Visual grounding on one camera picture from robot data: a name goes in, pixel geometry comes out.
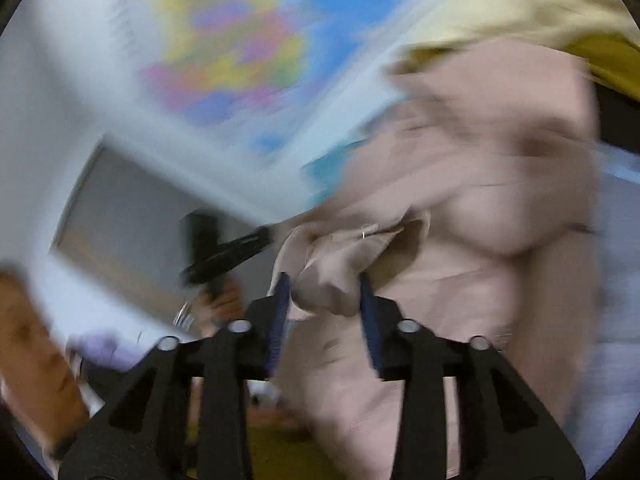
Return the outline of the person left hand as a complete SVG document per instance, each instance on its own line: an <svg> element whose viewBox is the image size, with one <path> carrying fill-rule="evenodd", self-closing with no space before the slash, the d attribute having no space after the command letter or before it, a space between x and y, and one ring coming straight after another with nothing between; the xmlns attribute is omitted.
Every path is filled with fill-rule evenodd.
<svg viewBox="0 0 640 480"><path fill-rule="evenodd" d="M202 337L214 336L219 327L244 318L241 289L233 278L226 278L222 292L213 296L200 292L193 301L194 327Z"/></svg>

